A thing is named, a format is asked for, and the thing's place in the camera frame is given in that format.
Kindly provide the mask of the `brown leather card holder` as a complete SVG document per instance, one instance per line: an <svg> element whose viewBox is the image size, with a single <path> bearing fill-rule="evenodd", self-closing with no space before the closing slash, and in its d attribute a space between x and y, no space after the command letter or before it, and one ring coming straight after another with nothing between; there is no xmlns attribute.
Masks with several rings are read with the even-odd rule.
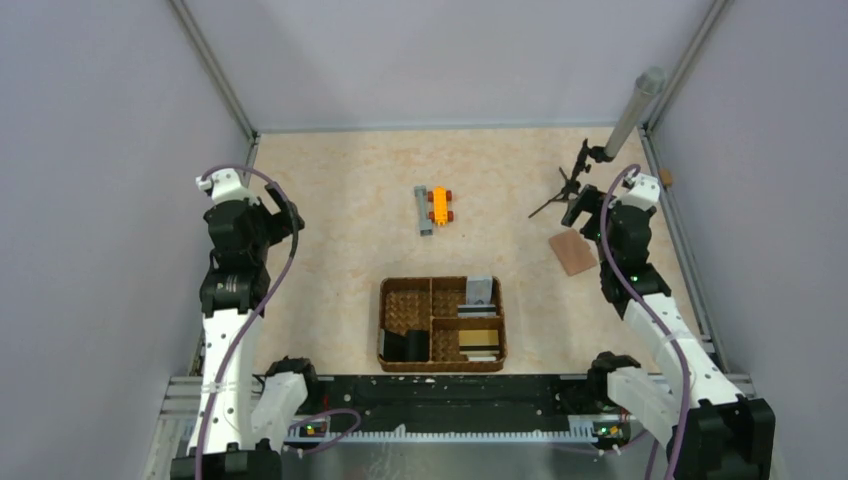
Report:
<svg viewBox="0 0 848 480"><path fill-rule="evenodd" d="M587 241L575 230L569 229L548 239L554 255L567 276L572 277L597 265Z"/></svg>

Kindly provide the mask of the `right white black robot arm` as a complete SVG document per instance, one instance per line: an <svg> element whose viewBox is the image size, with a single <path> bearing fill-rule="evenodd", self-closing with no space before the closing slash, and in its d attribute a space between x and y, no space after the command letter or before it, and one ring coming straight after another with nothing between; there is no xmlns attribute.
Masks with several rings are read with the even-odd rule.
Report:
<svg viewBox="0 0 848 480"><path fill-rule="evenodd" d="M776 417L762 398L749 399L721 371L688 327L671 289L649 262L657 187L640 182L621 197L586 185L563 218L588 214L581 235L598 249L605 300L650 351L667 385L638 363L604 352L586 385L600 412L634 414L667 459L668 479L767 479Z"/></svg>

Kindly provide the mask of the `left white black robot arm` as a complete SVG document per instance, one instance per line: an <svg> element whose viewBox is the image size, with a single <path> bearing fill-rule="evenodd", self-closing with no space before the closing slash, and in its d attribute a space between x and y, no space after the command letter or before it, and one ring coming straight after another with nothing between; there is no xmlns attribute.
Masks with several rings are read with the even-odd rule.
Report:
<svg viewBox="0 0 848 480"><path fill-rule="evenodd" d="M297 413L319 404L320 386L298 367L267 377L253 396L254 357L267 303L282 280L272 279L269 249L299 240L305 223L279 185L265 190L268 211L244 187L207 184L214 201L204 219L213 243L200 287L205 358L196 424L184 454L171 461L172 479L276 479L280 450Z"/></svg>

